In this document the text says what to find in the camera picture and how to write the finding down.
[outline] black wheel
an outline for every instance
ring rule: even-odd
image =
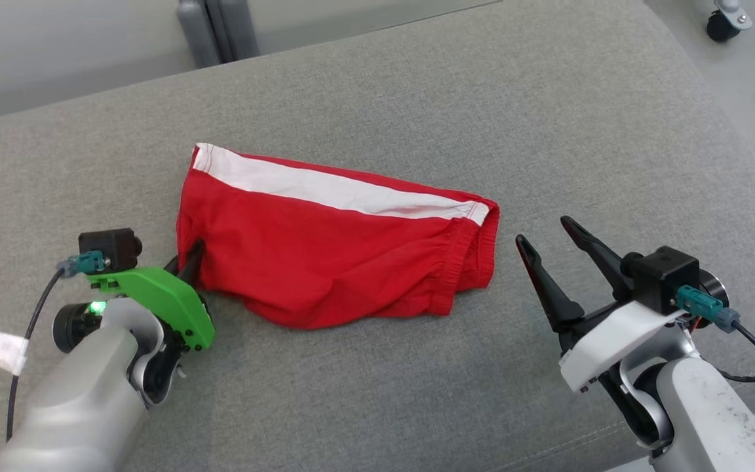
[[[738,36],[741,31],[730,24],[721,10],[713,12],[710,21],[707,22],[707,35],[717,43],[726,43]]]

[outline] red shorts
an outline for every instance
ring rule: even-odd
[[[446,316],[456,292],[488,286],[499,212],[463,191],[197,144],[177,245],[203,239],[201,288],[277,325]]]

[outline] gray table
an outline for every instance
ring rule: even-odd
[[[447,319],[299,332],[210,296],[218,338],[185,362],[129,470],[603,470],[644,453],[601,391],[576,397],[513,247],[528,234],[585,308],[610,292],[572,215],[620,253],[673,245],[729,287],[755,332],[755,159],[639,2],[512,1],[0,117],[0,328],[82,231],[133,227],[144,265],[174,248],[194,143],[379,172],[503,209],[488,290]],[[50,322],[25,392],[60,361]],[[719,367],[755,351],[713,330]],[[9,377],[0,371],[0,446]],[[752,386],[739,391],[755,409]]]

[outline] green led indicator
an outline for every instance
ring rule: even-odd
[[[101,313],[107,307],[107,302],[92,302],[89,304],[89,311],[92,313]]]

